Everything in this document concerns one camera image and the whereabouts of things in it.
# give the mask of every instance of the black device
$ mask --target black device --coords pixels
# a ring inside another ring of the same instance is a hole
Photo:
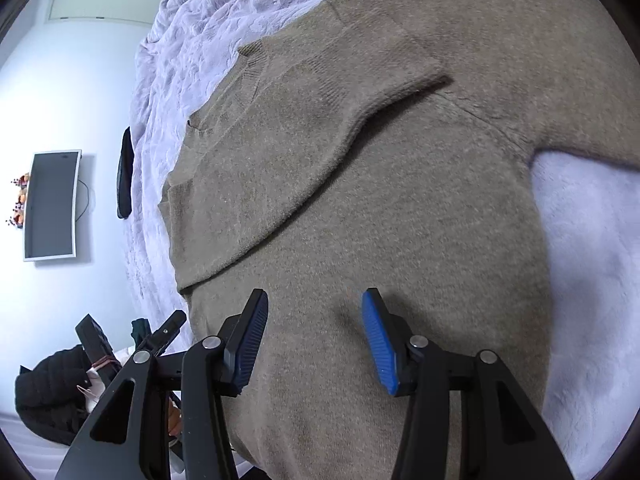
[[[444,480],[451,390],[462,393],[461,480],[573,480],[542,417],[495,352],[469,357],[414,335],[376,288],[362,297],[362,319],[380,382],[393,396],[410,396],[392,480]]]
[[[170,480],[167,403],[174,390],[182,391],[187,478],[237,480],[221,396],[236,397],[249,383],[268,311],[267,294],[255,289],[218,336],[163,356],[186,321],[174,312],[111,381],[56,480]]]
[[[81,155],[80,150],[33,155],[24,211],[26,262],[76,257],[76,193]]]
[[[82,321],[76,325],[76,334],[80,340],[84,353],[92,362],[100,380],[105,388],[111,384],[122,368],[120,362],[113,354],[113,348],[109,344],[107,336],[94,318],[87,314]]]

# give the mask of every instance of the white wall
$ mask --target white wall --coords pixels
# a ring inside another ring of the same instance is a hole
[[[18,366],[78,344],[74,328],[86,314],[115,349],[132,341],[116,170],[145,34],[125,23],[40,20],[0,70],[0,214],[10,215],[10,181],[30,169],[33,152],[82,149],[80,178],[91,189],[76,260],[25,263],[21,232],[0,225],[0,412],[14,409]],[[78,214],[85,204],[79,186]]]

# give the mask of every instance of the wall-mounted tv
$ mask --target wall-mounted tv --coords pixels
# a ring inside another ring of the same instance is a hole
[[[24,261],[76,257],[81,150],[33,155],[24,211]]]

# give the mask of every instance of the textured bedspread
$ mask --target textured bedspread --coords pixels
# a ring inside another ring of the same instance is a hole
[[[158,211],[188,115],[233,65],[236,48],[273,34],[321,0],[164,0],[136,57],[130,282],[159,326],[185,308]],[[640,176],[561,153],[540,155],[533,187],[549,246],[556,320],[546,420],[577,478],[590,478],[639,405]],[[175,349],[186,348],[183,330]]]

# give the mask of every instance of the black puffer jacket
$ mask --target black puffer jacket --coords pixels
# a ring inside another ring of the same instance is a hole
[[[81,345],[56,352],[33,370],[20,367],[15,380],[15,409],[24,425],[52,442],[69,446],[86,420],[84,395],[91,368]]]

